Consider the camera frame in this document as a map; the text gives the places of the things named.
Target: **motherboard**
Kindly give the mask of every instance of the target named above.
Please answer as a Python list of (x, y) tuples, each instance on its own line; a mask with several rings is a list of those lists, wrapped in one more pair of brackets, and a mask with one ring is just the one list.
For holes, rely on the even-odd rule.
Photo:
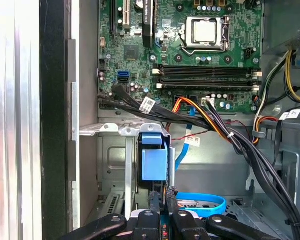
[(168, 109), (184, 96), (253, 113), (261, 21), (255, 0), (101, 0), (99, 92), (116, 100), (121, 84), (137, 101)]

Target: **blue sata port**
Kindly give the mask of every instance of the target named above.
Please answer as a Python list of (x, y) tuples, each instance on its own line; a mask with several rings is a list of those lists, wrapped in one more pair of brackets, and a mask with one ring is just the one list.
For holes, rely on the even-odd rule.
[(129, 71), (118, 71), (117, 78), (119, 82), (126, 82), (130, 79)]

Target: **white label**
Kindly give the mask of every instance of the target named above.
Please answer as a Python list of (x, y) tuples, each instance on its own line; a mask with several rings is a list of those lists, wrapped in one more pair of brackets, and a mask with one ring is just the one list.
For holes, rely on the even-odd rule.
[(189, 144), (190, 146), (199, 148), (200, 147), (200, 137), (196, 137), (196, 136), (186, 137), (184, 140), (184, 143)]
[(292, 110), (289, 112), (289, 115), (286, 119), (297, 119), (300, 114), (300, 109)]
[(186, 129), (186, 131), (185, 131), (185, 135), (186, 135), (186, 136), (189, 136), (189, 135), (191, 135), (191, 129)]
[(149, 97), (145, 97), (139, 110), (141, 112), (144, 112), (145, 114), (149, 114), (151, 112), (151, 109), (154, 107), (154, 105), (156, 104), (155, 100), (152, 100)]
[(286, 118), (288, 117), (289, 112), (285, 112), (284, 114), (281, 115), (281, 117), (279, 118), (279, 120), (286, 120)]

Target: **ram slot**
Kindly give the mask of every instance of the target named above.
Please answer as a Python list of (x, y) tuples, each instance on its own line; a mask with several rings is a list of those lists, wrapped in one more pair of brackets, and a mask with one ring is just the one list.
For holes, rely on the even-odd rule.
[(220, 67), (220, 66), (169, 66), (154, 64), (152, 74), (170, 78), (226, 78), (226, 79), (249, 79), (254, 77), (257, 70), (243, 67)]
[(116, 0), (110, 0), (110, 33), (112, 35), (112, 38), (115, 37), (116, 32), (117, 32), (116, 9), (117, 9), (117, 1)]
[(130, 0), (123, 0), (123, 27), (130, 29)]
[(228, 80), (199, 80), (199, 79), (170, 79), (160, 78), (157, 89), (188, 89), (188, 90), (227, 90), (227, 91), (258, 91), (261, 81), (228, 81)]

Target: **side panel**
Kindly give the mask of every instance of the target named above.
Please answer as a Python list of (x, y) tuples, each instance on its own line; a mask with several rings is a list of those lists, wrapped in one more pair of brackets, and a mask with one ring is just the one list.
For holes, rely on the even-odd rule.
[(0, 239), (5, 240), (42, 238), (38, 29), (38, 1), (0, 1)]

